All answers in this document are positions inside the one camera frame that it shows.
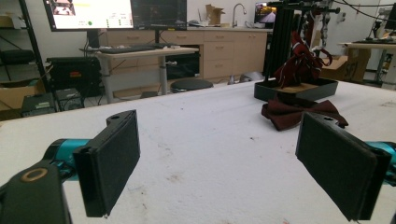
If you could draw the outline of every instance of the desk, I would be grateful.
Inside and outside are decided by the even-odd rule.
[[[382,88],[389,90],[396,90],[396,45],[390,44],[358,44],[358,43],[341,43],[345,47],[353,49],[386,49],[387,53],[393,54],[393,59],[390,62],[387,76],[382,84]]]
[[[93,138],[135,109],[141,158],[108,219],[85,217],[78,182],[64,191],[74,223],[349,224],[295,156],[298,128],[277,132],[254,82],[0,122],[0,183],[59,138]],[[396,141],[396,91],[340,82],[328,97],[364,141]],[[389,224],[384,185],[372,221]]]
[[[166,63],[165,56],[189,54],[198,49],[179,48],[179,49],[155,49],[122,54],[96,54],[101,65],[102,81],[105,86],[106,98],[109,104],[114,103],[113,91],[131,89],[134,87],[161,83],[161,93],[167,92]],[[116,74],[111,76],[112,68],[109,67],[111,60],[132,60],[143,57],[158,57],[159,70],[137,71],[133,74]]]

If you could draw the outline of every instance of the cabinet drawer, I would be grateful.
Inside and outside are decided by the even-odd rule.
[[[108,46],[148,43],[155,38],[154,31],[109,31],[105,35],[101,41]]]
[[[233,41],[233,33],[228,31],[205,31],[205,41]]]
[[[164,31],[161,33],[162,40],[178,45],[202,45],[204,44],[204,31]]]
[[[233,42],[205,42],[204,60],[231,59]]]
[[[233,60],[204,61],[204,78],[228,77],[233,71]]]
[[[267,33],[260,32],[235,32],[235,42],[267,42]]]

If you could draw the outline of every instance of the black stool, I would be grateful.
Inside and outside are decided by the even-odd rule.
[[[182,79],[171,84],[173,93],[212,88],[213,83],[202,79]]]

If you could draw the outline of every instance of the brown cloth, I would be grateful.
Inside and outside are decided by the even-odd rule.
[[[286,95],[278,95],[262,106],[262,115],[272,121],[278,131],[298,125],[304,111],[318,113],[338,120],[337,125],[345,128],[347,121],[328,100],[321,103]]]

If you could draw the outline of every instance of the monitor screen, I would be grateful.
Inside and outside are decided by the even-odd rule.
[[[385,24],[386,30],[396,30],[396,3],[393,4],[393,8],[389,13],[387,23]]]
[[[256,28],[274,28],[276,7],[268,7],[266,2],[256,3],[254,26]]]
[[[134,28],[187,30],[187,0],[131,0]]]
[[[131,0],[43,0],[51,31],[134,28]]]

